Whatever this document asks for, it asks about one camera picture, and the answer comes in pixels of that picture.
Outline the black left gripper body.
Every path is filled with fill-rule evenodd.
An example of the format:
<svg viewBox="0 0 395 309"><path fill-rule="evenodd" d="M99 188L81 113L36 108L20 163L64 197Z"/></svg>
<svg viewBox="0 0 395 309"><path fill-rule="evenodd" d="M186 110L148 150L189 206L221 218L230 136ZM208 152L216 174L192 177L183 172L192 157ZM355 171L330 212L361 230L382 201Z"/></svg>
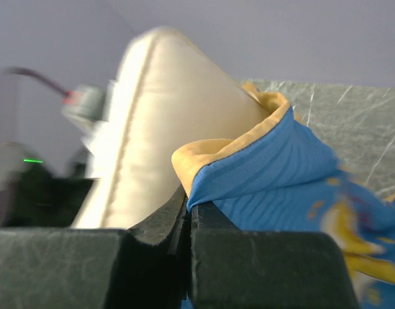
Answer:
<svg viewBox="0 0 395 309"><path fill-rule="evenodd" d="M69 227L93 180L84 176L87 151L77 151L65 176L54 175L40 158L26 156L23 171L9 183L3 227Z"/></svg>

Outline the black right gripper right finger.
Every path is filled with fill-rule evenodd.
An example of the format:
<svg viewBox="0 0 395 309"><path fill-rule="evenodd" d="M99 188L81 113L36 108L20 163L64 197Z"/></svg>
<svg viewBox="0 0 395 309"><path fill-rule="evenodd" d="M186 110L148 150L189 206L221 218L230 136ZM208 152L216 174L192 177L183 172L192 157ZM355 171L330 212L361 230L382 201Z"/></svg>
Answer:
<svg viewBox="0 0 395 309"><path fill-rule="evenodd" d="M194 308L358 308L327 234L242 231L213 203L194 207L190 219Z"/></svg>

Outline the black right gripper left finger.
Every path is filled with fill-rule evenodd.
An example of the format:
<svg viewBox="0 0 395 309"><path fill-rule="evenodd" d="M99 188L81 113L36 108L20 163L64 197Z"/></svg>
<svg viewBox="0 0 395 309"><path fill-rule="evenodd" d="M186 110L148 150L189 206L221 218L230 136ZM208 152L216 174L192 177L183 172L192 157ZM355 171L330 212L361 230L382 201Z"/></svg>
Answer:
<svg viewBox="0 0 395 309"><path fill-rule="evenodd" d="M0 229L0 308L179 308L182 188L130 229Z"/></svg>

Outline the yellow and blue pillowcase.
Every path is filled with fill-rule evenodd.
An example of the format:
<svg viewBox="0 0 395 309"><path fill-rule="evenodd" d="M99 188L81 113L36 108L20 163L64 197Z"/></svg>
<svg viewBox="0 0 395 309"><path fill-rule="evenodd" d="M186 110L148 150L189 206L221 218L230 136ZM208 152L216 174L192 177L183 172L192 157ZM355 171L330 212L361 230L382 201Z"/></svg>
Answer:
<svg viewBox="0 0 395 309"><path fill-rule="evenodd" d="M325 232L340 247L362 308L395 308L395 194L357 184L287 98L243 85L266 117L240 137L172 155L192 209L213 202L243 230Z"/></svg>

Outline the cream pillow with bear print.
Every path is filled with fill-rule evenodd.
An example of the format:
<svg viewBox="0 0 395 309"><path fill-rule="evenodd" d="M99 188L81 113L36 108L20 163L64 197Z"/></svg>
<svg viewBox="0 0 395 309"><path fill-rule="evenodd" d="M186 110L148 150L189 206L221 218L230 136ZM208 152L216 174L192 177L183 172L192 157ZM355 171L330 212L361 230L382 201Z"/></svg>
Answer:
<svg viewBox="0 0 395 309"><path fill-rule="evenodd" d="M133 39L90 143L95 182L73 227L128 229L169 201L180 182L171 157L181 146L235 139L265 110L179 31Z"/></svg>

